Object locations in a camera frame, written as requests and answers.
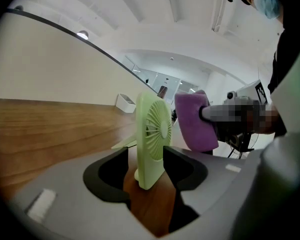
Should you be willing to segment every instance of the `white pillar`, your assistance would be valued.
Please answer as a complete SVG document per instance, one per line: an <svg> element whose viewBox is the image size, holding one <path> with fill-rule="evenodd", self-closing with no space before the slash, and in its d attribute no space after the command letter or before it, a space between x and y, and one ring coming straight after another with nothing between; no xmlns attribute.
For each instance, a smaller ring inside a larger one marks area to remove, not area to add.
<svg viewBox="0 0 300 240"><path fill-rule="evenodd" d="M221 105L222 100L222 91L225 84L225 75L218 72L212 71L209 75L206 87L204 89L211 105Z"/></svg>

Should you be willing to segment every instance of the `ceiling light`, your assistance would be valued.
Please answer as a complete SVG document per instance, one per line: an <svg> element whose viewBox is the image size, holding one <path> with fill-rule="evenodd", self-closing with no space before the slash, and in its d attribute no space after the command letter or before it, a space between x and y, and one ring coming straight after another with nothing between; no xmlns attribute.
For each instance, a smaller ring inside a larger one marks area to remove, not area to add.
<svg viewBox="0 0 300 240"><path fill-rule="evenodd" d="M22 5L18 5L14 8L15 10L23 11L24 7Z"/></svg>
<svg viewBox="0 0 300 240"><path fill-rule="evenodd" d="M76 33L79 37L83 38L84 40L88 40L89 34L85 30L81 30L78 33Z"/></svg>

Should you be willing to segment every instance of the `white box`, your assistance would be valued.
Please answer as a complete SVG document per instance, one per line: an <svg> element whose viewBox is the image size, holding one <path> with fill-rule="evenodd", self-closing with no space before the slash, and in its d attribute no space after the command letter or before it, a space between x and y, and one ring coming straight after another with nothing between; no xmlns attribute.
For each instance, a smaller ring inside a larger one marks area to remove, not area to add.
<svg viewBox="0 0 300 240"><path fill-rule="evenodd" d="M127 95L122 93L118 94L115 106L125 113L133 113L136 109L136 104Z"/></svg>

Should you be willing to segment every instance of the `green handheld fan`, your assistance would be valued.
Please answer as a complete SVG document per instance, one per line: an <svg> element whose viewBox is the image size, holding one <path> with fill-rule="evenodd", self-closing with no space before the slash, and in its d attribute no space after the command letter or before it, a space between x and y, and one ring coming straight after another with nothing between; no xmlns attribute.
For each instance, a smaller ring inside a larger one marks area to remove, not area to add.
<svg viewBox="0 0 300 240"><path fill-rule="evenodd" d="M139 186L150 189L164 169L163 147L172 139L171 113L168 104L152 93L139 94L136 102L136 134L121 141L114 148L137 148L138 169L134 177Z"/></svg>

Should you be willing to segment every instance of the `fan grille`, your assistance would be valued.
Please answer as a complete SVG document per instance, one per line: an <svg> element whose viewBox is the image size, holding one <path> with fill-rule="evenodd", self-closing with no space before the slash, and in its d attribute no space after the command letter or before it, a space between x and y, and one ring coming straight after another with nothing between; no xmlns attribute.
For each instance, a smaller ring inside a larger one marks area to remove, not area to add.
<svg viewBox="0 0 300 240"><path fill-rule="evenodd" d="M163 159L163 147L172 135L171 115L163 100L154 102L146 115L145 146L153 160Z"/></svg>

